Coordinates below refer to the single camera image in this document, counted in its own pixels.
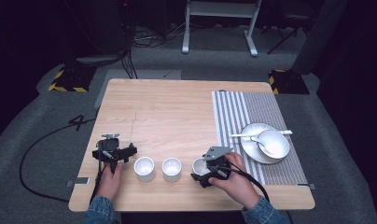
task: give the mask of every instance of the white plate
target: white plate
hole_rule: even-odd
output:
[[[273,126],[265,124],[265,123],[251,123],[248,124],[242,130],[241,134],[253,134],[258,135],[265,130],[275,130]],[[249,155],[253,160],[265,163],[265,164],[274,164],[282,159],[273,159],[265,155],[261,149],[258,147],[258,143],[253,142],[250,140],[250,137],[240,137],[241,146],[244,151]]]

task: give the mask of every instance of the white paper cup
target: white paper cup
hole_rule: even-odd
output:
[[[141,157],[133,166],[136,176],[143,182],[148,182],[154,178],[156,171],[154,169],[154,161],[149,157]]]
[[[206,167],[206,161],[199,158],[192,163],[192,172],[196,175],[206,175],[211,171]]]
[[[182,163],[177,158],[168,158],[162,163],[164,179],[168,182],[176,182],[182,172]]]

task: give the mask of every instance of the blue denim jacket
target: blue denim jacket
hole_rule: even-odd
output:
[[[247,224],[259,223],[289,223],[272,205],[261,196],[260,201],[251,209],[243,209],[242,214]],[[86,212],[84,223],[112,224],[115,221],[115,211],[110,200],[95,196]]]

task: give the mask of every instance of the wooden table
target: wooden table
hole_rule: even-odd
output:
[[[91,152],[106,133],[120,133],[120,148],[133,143],[138,153],[123,165],[122,185],[114,201],[116,211],[227,211],[242,206],[216,187],[203,189],[191,174],[192,162],[217,146],[212,91],[272,92],[268,83],[111,79],[95,121],[90,142],[78,173],[90,184],[75,185],[69,208],[86,211],[94,188],[98,161]],[[134,162],[148,156],[156,176],[138,180]],[[162,162],[175,157],[182,162],[182,176],[175,183],[162,176]],[[281,210],[314,208],[309,188],[265,186],[272,205]]]

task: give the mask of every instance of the striped cloth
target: striped cloth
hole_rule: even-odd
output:
[[[244,152],[239,138],[230,137],[234,133],[240,133],[250,123],[266,123],[277,130],[287,130],[273,93],[213,91],[212,99],[218,145],[230,147],[240,154],[244,160],[246,171],[260,184],[296,185],[307,183],[290,136],[286,135],[290,144],[290,152],[276,164],[262,164],[253,160]]]

